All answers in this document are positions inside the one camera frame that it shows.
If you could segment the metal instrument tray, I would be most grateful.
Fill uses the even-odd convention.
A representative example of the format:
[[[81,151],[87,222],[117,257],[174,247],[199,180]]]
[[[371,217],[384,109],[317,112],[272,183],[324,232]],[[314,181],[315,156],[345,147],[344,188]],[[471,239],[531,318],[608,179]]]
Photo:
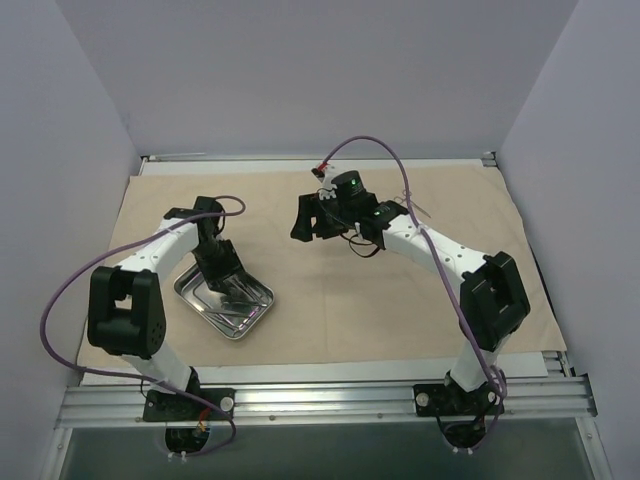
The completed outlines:
[[[255,277],[253,278],[260,284],[257,295],[229,295],[228,289],[225,291],[210,290],[198,266],[194,264],[177,277],[174,281],[173,289],[184,303],[224,338],[231,341],[240,341],[259,323],[275,302],[274,292],[267,285],[261,283]],[[271,303],[269,309],[255,323],[249,326],[243,323],[244,318],[226,320],[225,318],[209,316],[203,313],[205,308],[241,311],[240,302],[247,299],[262,299]]]

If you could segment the beige cloth wrap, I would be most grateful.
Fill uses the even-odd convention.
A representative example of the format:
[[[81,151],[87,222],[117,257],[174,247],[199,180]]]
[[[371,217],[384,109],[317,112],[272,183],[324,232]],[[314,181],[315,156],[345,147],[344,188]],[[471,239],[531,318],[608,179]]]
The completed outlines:
[[[511,255],[531,311],[508,340],[509,353],[564,350],[525,237],[521,216],[494,168],[439,166],[366,170],[366,189],[381,200],[409,190],[430,218],[419,217],[478,251]],[[438,275],[388,252],[363,259],[341,238],[302,243],[290,237],[298,197],[317,190],[308,172],[142,176],[130,181],[111,243],[152,234],[173,207],[200,196],[229,195],[246,211],[226,223],[245,268],[269,286],[272,308],[240,341],[224,338],[163,285],[167,339],[195,367],[409,360],[454,357],[463,345]]]

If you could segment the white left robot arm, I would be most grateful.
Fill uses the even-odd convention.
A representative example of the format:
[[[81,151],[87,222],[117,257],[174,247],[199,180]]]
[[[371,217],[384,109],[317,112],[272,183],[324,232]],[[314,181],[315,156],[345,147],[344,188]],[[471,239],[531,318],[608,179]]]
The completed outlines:
[[[141,248],[118,264],[96,268],[90,277],[87,338],[91,346],[118,356],[156,388],[179,419],[194,417],[202,405],[197,372],[166,340],[162,284],[191,254],[207,289],[218,294],[228,316],[249,299],[249,278],[231,240],[222,236],[230,214],[229,195],[199,196],[192,208],[173,207]]]

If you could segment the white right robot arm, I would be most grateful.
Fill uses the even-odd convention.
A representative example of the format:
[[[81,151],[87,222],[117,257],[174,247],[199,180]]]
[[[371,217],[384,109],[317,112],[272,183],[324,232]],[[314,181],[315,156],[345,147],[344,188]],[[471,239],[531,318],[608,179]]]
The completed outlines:
[[[440,276],[465,337],[443,390],[447,406],[469,411],[486,384],[504,394],[497,357],[531,311],[514,258],[470,249],[418,221],[404,205],[379,202],[372,193],[351,202],[322,190],[298,197],[293,239],[309,242],[349,231]]]

